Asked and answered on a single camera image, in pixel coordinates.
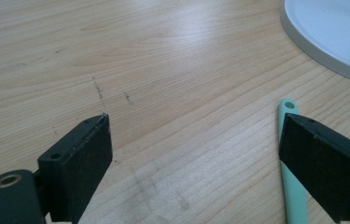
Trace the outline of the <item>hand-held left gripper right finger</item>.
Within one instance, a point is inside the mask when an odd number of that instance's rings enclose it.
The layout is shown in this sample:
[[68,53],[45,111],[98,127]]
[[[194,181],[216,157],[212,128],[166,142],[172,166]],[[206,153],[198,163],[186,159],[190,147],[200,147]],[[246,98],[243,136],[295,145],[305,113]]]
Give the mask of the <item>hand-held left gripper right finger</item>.
[[350,139],[287,113],[279,158],[334,222],[350,221]]

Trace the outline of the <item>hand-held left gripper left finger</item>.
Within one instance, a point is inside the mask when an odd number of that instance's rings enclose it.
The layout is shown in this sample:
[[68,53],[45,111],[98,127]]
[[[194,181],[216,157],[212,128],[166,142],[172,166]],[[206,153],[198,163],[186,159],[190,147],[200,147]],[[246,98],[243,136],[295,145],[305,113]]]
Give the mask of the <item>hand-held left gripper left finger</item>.
[[81,121],[38,158],[54,222],[77,224],[113,160],[109,116]]

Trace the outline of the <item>mint green utensil handle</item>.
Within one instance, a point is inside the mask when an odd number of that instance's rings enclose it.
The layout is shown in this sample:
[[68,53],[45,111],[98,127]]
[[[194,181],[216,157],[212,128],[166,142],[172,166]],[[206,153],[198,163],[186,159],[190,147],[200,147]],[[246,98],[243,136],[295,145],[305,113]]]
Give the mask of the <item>mint green utensil handle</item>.
[[[278,106],[278,137],[282,136],[285,114],[298,114],[297,104],[292,99],[282,99]],[[287,224],[308,224],[308,208],[306,190],[301,182],[280,162]]]

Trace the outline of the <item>white round stand base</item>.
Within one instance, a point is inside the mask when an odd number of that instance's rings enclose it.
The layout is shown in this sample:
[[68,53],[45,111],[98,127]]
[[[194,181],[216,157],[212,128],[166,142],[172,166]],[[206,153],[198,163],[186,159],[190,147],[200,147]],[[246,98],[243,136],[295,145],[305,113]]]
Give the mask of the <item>white round stand base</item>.
[[280,21],[302,51],[350,78],[350,0],[284,0]]

